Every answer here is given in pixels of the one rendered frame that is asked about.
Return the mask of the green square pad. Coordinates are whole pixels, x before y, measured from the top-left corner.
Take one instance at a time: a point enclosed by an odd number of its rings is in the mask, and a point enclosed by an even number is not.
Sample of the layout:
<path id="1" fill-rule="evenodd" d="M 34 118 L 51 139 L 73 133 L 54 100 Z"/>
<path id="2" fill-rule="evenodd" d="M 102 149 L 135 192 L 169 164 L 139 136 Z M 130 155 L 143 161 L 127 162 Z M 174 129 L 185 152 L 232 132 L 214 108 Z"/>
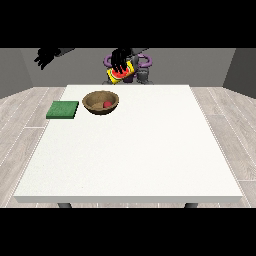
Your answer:
<path id="1" fill-rule="evenodd" d="M 53 101 L 47 114 L 47 119 L 73 119 L 75 117 L 78 101 Z"/>

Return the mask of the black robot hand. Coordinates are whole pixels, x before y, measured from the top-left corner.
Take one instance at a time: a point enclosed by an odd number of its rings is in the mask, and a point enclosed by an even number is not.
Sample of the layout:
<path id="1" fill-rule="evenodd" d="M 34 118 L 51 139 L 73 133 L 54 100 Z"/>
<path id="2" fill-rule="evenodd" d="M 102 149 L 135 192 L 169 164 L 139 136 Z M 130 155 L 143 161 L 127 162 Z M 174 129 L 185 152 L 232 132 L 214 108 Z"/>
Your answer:
<path id="1" fill-rule="evenodd" d="M 58 48 L 40 48 L 38 50 L 38 56 L 34 61 L 41 69 L 44 69 L 60 53 L 61 51 Z"/>
<path id="2" fill-rule="evenodd" d="M 127 68 L 127 58 L 132 55 L 130 48 L 117 48 L 112 52 L 111 65 L 115 72 L 122 74 Z"/>

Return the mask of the yellow cup with melon print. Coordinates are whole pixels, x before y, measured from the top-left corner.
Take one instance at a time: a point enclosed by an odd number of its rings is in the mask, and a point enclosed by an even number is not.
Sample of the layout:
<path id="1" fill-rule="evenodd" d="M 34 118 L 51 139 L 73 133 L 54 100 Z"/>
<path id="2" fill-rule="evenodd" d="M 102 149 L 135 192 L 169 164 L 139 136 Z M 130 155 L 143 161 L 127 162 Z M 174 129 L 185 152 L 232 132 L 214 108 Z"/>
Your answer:
<path id="1" fill-rule="evenodd" d="M 122 72 L 116 72 L 113 68 L 110 68 L 106 71 L 109 79 L 113 84 L 119 83 L 121 80 L 127 78 L 128 76 L 134 73 L 134 67 L 130 61 L 126 62 L 127 67 Z"/>

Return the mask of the brown wooden bowl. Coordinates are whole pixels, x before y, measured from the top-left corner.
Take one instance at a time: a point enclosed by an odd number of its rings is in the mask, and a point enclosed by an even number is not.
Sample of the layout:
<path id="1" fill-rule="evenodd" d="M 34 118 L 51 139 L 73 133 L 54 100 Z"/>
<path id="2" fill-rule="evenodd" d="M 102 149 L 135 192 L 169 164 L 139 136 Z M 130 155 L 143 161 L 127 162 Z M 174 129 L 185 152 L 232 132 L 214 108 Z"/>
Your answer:
<path id="1" fill-rule="evenodd" d="M 103 103 L 110 101 L 112 106 L 103 108 Z M 82 100 L 84 107 L 92 114 L 106 115 L 114 111 L 119 103 L 119 96 L 111 91 L 93 91 Z"/>

